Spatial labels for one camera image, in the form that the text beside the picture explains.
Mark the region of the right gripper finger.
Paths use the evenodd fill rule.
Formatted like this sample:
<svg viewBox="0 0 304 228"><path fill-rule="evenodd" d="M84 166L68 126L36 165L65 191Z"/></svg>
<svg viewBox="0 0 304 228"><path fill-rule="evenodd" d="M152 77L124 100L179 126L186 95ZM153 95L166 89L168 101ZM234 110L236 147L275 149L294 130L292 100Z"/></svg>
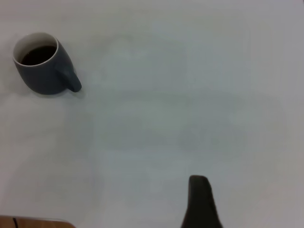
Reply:
<svg viewBox="0 0 304 228"><path fill-rule="evenodd" d="M223 227L218 216L211 184L205 176L191 175L189 178L188 204L181 227Z"/></svg>

